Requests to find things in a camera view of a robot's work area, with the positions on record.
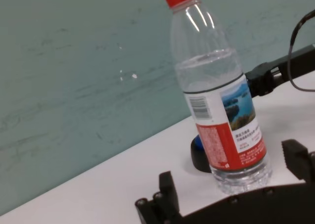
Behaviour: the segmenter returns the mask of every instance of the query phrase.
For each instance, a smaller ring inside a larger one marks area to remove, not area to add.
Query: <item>plastic water bottle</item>
[[[235,194],[265,186],[271,166],[236,51],[201,0],[166,1],[177,79],[219,188]]]

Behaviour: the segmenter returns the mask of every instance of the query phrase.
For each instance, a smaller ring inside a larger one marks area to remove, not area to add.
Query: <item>white table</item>
[[[296,80],[315,88],[315,72]],[[254,99],[273,165],[270,185],[299,182],[285,167],[281,141],[295,138],[315,150],[315,94],[286,83]],[[224,197],[214,178],[197,171],[191,117],[0,217],[3,224],[138,224],[134,202],[158,191],[158,175],[171,170],[180,211],[186,215]]]

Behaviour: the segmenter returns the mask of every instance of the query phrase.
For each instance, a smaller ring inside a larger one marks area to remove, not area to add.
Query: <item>teal wall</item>
[[[204,0],[244,71],[288,51],[314,0]],[[164,0],[0,0],[0,213],[189,115]],[[315,42],[315,24],[297,47]]]

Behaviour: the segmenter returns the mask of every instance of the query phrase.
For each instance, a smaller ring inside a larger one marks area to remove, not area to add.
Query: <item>screw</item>
[[[265,193],[265,195],[271,196],[271,195],[274,194],[275,191],[274,191],[273,188],[265,188],[265,189],[263,190],[263,192]]]
[[[233,196],[230,198],[230,203],[231,204],[237,204],[238,203],[238,197],[237,196]]]
[[[162,198],[162,197],[163,197],[163,194],[161,192],[157,192],[153,195],[153,199]]]
[[[136,202],[136,205],[141,206],[141,205],[145,204],[146,202],[147,202],[147,200],[145,198],[142,198]]]

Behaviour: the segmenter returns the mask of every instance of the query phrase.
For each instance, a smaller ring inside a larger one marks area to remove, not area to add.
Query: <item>wire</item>
[[[291,82],[291,84],[293,85],[294,88],[300,90],[300,91],[304,91],[304,92],[315,92],[315,90],[309,90],[309,89],[303,89],[298,87],[292,79],[292,75],[291,75],[291,56],[292,56],[292,49],[293,49],[293,45],[295,42],[295,39],[297,37],[297,34],[299,32],[299,30],[301,29],[301,27],[305,24],[305,22],[307,22],[309,19],[315,17],[315,10],[309,12],[308,14],[306,14],[300,21],[299,23],[296,25],[296,27],[294,28],[293,32],[292,32],[292,36],[291,36],[291,41],[290,41],[290,48],[289,48],[289,54],[287,56],[287,75],[289,77],[289,80]]]

